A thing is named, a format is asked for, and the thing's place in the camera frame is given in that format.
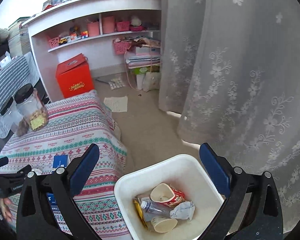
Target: red gift box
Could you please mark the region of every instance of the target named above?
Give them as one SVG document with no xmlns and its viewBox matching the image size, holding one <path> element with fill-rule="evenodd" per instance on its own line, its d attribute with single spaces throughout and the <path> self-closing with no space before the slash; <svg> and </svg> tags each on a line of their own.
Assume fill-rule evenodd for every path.
<svg viewBox="0 0 300 240">
<path fill-rule="evenodd" d="M 89 64 L 82 53 L 58 64 L 56 79 L 65 98 L 94 89 Z"/>
</svg>

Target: human hand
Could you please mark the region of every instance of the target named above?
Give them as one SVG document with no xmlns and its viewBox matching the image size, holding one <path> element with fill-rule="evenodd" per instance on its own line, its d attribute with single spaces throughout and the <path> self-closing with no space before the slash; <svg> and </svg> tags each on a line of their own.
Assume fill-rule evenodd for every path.
<svg viewBox="0 0 300 240">
<path fill-rule="evenodd" d="M 0 199 L 0 210 L 3 218 L 8 222 L 12 222 L 12 214 L 10 208 L 7 205 L 11 205 L 12 202 L 8 198 L 1 198 Z"/>
</svg>

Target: plastic bottle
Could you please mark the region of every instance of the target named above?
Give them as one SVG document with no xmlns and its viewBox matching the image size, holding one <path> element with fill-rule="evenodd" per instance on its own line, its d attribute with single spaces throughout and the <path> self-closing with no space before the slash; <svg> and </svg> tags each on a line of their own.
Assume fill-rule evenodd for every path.
<svg viewBox="0 0 300 240">
<path fill-rule="evenodd" d="M 160 217 L 169 218 L 170 211 L 173 208 L 167 207 L 165 205 L 156 203 L 154 201 L 142 201 L 140 207 L 145 210 L 145 212 L 159 215 Z"/>
</svg>

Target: black jar lid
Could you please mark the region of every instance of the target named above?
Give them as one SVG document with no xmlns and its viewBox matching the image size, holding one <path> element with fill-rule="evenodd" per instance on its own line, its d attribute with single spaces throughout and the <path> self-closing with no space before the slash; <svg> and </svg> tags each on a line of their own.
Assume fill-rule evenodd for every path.
<svg viewBox="0 0 300 240">
<path fill-rule="evenodd" d="M 23 87 L 21 87 L 16 94 L 14 95 L 14 100 L 17 104 L 21 104 L 22 102 L 26 101 L 29 96 L 32 95 L 34 89 L 32 84 L 26 84 Z"/>
<path fill-rule="evenodd" d="M 0 108 L 0 114 L 3 116 L 13 103 L 13 97 L 8 98 Z"/>
</svg>

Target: blue gripper pad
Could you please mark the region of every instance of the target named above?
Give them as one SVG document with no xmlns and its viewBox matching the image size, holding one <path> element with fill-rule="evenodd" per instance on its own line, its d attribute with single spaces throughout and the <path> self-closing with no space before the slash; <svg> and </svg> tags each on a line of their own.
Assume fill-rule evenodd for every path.
<svg viewBox="0 0 300 240">
<path fill-rule="evenodd" d="M 218 192 L 228 198 L 230 196 L 230 177 L 218 162 L 218 156 L 209 144 L 204 143 L 200 146 L 199 157 Z"/>
<path fill-rule="evenodd" d="M 70 194 L 72 197 L 80 194 L 99 160 L 100 152 L 97 145 L 90 145 L 87 151 L 87 155 L 81 160 L 70 178 Z"/>
</svg>

